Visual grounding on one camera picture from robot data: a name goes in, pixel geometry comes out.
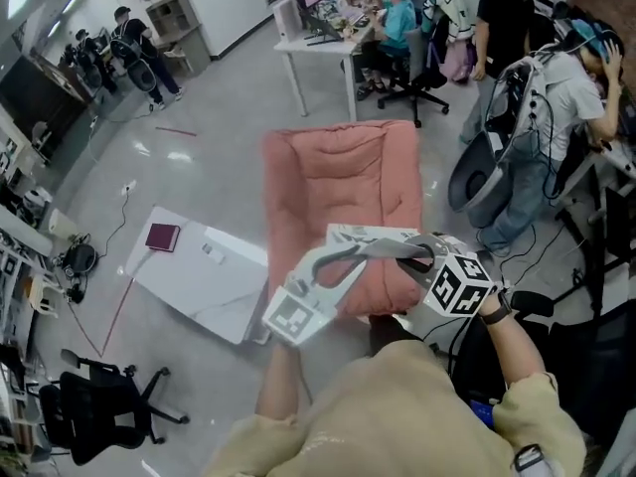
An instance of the tiled floor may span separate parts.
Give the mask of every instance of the tiled floor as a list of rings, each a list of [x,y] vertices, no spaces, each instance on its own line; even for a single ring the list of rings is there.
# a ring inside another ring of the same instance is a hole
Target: tiled floor
[[[224,60],[189,80],[183,100],[170,100],[165,111],[123,125],[107,123],[91,142],[96,164],[84,151],[63,183],[58,202],[103,250],[105,240],[121,222],[124,199],[120,191],[129,181],[137,181],[126,208],[127,224],[111,241],[108,255],[90,278],[85,301],[76,309],[98,350],[108,337],[128,285],[121,267],[154,205],[265,245],[261,136],[273,128],[328,125],[348,119],[338,65],[313,57],[297,59],[310,111],[306,118],[298,115],[282,62],[272,50],[276,41],[274,26],[269,24]],[[473,241],[474,231],[465,217],[448,209],[446,191],[449,174],[463,150],[457,136],[476,89],[449,84],[437,94],[448,99],[451,112],[444,116],[437,107],[421,105],[424,225],[430,231]],[[146,111],[140,94],[129,97],[115,113],[135,110],[137,114]],[[359,105],[359,112],[361,119],[410,119],[405,102],[379,111],[373,97]],[[158,130],[158,126],[197,136]],[[537,245],[528,256],[506,265],[506,276],[517,280],[556,231],[558,225],[550,217],[538,222]],[[525,250],[531,241],[532,235],[525,235],[514,251]],[[573,248],[573,241],[563,233],[523,286],[548,294],[570,287],[571,269],[580,261],[579,253],[563,255]],[[587,304],[582,292],[560,306],[556,318],[570,323],[589,318]],[[426,324],[432,327],[438,320],[430,313]],[[451,325],[438,331],[431,342],[448,345],[454,330]],[[96,358],[67,306],[61,308],[57,320],[40,319],[35,343],[52,375],[64,369],[58,357],[62,347]],[[365,328],[359,322],[335,326],[312,342],[304,354],[304,365],[314,394],[336,369],[365,352]],[[162,400],[187,412],[192,423],[175,427],[160,421],[168,436],[166,445],[146,442],[136,451],[110,448],[84,468],[75,467],[69,458],[59,458],[63,475],[144,476],[143,460],[162,477],[200,476],[232,423],[252,412],[267,355],[266,348],[255,345],[226,344],[133,284],[103,359],[136,364],[140,384],[157,369],[170,367],[173,375],[166,382]]]

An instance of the black office chair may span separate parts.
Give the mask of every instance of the black office chair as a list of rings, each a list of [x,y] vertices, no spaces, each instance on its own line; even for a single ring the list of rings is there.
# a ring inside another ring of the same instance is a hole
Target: black office chair
[[[431,95],[429,91],[440,88],[447,82],[446,77],[439,71],[440,58],[445,57],[445,41],[448,37],[449,20],[444,17],[439,20],[430,38],[424,37],[420,28],[406,33],[408,40],[407,57],[396,57],[394,70],[391,73],[391,88],[399,86],[400,91],[394,91],[378,99],[378,108],[385,109],[387,102],[393,100],[410,99],[415,127],[421,127],[418,117],[417,103],[423,99],[441,106],[445,115],[450,111],[450,105],[445,100]]]
[[[132,380],[134,366],[123,373],[116,366],[81,359],[70,350],[62,350],[62,358],[72,366],[89,366],[89,380],[73,373],[62,373],[59,387],[40,388],[39,397],[47,436],[52,445],[68,449],[76,465],[87,464],[111,445],[127,449],[141,446],[146,436],[161,444],[152,429],[152,414],[175,424],[187,424],[184,415],[175,418],[149,404],[150,395],[159,379],[170,375],[163,368],[140,393]],[[134,427],[117,425],[120,415],[132,413]]]
[[[516,319],[541,352],[558,383],[562,408],[579,428],[610,446],[627,411],[636,406],[636,300],[598,319],[552,328],[526,320],[531,314],[550,317],[553,302],[543,295],[517,292],[511,306]],[[497,354],[486,327],[474,319],[452,370],[451,380],[466,402],[501,399],[506,391]]]

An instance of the black baseball cap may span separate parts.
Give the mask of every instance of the black baseball cap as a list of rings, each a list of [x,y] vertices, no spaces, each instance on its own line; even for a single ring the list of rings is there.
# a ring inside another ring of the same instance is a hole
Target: black baseball cap
[[[128,9],[125,5],[122,5],[121,7],[117,7],[117,10],[115,11],[115,20],[119,19],[121,16],[123,16],[127,12],[130,12],[130,9]]]

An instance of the black wristwatch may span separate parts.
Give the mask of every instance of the black wristwatch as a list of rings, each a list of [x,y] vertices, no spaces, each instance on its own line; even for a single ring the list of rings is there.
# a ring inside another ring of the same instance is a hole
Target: black wristwatch
[[[491,313],[486,316],[482,316],[481,319],[484,321],[486,325],[495,325],[502,321],[506,316],[513,312],[510,304],[508,303],[508,299],[504,296],[503,293],[499,293],[499,303],[501,304],[499,309],[494,313]]]

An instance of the power socket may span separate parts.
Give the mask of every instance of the power socket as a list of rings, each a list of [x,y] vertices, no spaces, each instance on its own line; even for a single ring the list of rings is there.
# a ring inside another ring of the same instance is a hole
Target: power socket
[[[131,182],[128,182],[125,186],[123,186],[123,188],[121,189],[121,196],[126,196],[129,195],[130,193],[132,193],[134,191],[134,189],[137,187],[137,181],[133,180]]]

